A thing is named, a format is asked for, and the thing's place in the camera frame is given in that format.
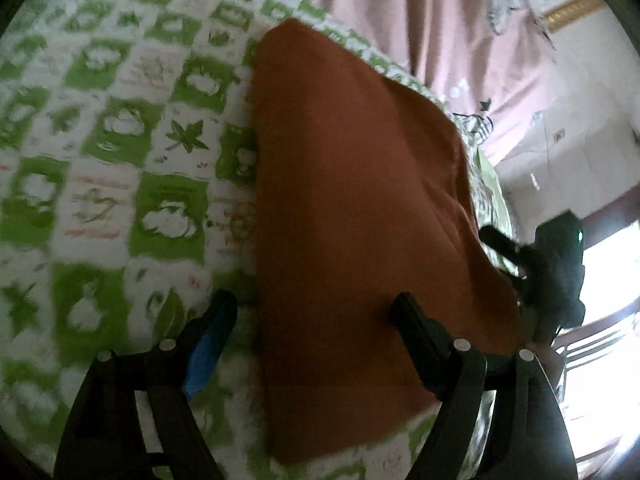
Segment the blue gripper pad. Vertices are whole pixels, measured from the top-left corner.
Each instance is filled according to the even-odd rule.
[[[207,386],[236,320],[238,305],[235,298],[232,301],[223,300],[188,361],[187,374],[182,383],[182,392],[187,399],[191,400]]]

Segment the white screw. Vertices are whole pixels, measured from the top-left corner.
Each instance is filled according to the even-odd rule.
[[[460,350],[461,352],[469,352],[469,350],[471,350],[471,343],[466,339],[456,339],[453,342],[453,346],[456,350]]]
[[[168,352],[169,350],[173,350],[175,348],[175,339],[162,339],[158,347],[163,352]]]
[[[526,361],[527,363],[532,362],[536,357],[535,355],[533,355],[533,352],[531,350],[527,350],[526,348],[520,350],[520,352],[518,352],[518,355],[523,361]]]
[[[103,350],[96,356],[96,359],[98,359],[98,361],[100,361],[101,363],[107,362],[109,359],[111,359],[111,350]]]

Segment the person's hand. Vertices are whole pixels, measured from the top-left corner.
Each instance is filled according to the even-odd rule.
[[[542,369],[545,371],[546,378],[549,379],[551,387],[555,390],[560,382],[560,377],[562,377],[564,366],[566,365],[564,356],[558,354],[550,346],[540,345],[532,341],[528,341],[525,344],[525,348],[531,350],[538,357],[538,361],[540,361]]]

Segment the bed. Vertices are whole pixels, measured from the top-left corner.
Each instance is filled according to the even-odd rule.
[[[383,442],[294,467],[266,452],[248,90],[257,43],[290,17],[437,103],[465,142],[478,223],[511,231],[495,172],[459,115],[313,2],[27,0],[0,39],[0,426],[45,470],[94,356],[175,335],[217,288],[242,307],[192,408],[230,478],[400,479],[428,436],[435,411]],[[478,464],[491,404],[462,478]],[[154,450],[143,399],[140,417]]]

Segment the gold trim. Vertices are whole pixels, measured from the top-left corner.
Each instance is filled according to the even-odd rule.
[[[546,26],[552,34],[581,20],[607,5],[604,0],[572,0],[545,14]]]

